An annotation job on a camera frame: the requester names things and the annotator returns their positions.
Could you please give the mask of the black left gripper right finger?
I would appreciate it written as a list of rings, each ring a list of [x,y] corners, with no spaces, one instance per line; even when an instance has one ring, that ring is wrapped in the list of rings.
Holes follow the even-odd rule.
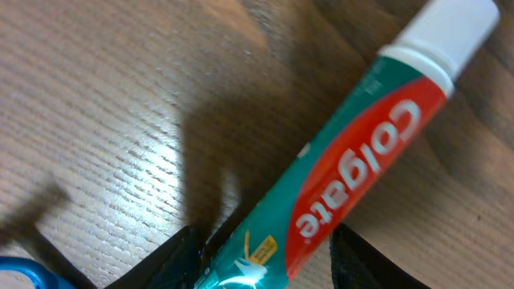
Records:
[[[329,248],[335,289],[430,289],[343,223]]]

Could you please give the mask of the blue razor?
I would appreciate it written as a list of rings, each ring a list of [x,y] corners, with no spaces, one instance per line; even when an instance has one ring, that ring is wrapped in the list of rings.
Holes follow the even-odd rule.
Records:
[[[28,277],[37,289],[76,289],[63,277],[28,258],[1,257],[2,271],[16,271]]]

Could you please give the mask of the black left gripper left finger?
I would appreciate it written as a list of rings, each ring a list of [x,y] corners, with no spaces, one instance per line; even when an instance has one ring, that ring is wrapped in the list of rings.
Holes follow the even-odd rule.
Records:
[[[184,226],[106,289],[194,289],[201,249],[198,232]]]

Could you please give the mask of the Colgate toothpaste tube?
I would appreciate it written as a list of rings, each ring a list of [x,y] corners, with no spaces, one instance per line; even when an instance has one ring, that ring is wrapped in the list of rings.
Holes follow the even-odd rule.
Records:
[[[446,103],[500,19],[492,0],[429,1],[214,256],[198,287],[284,288]]]

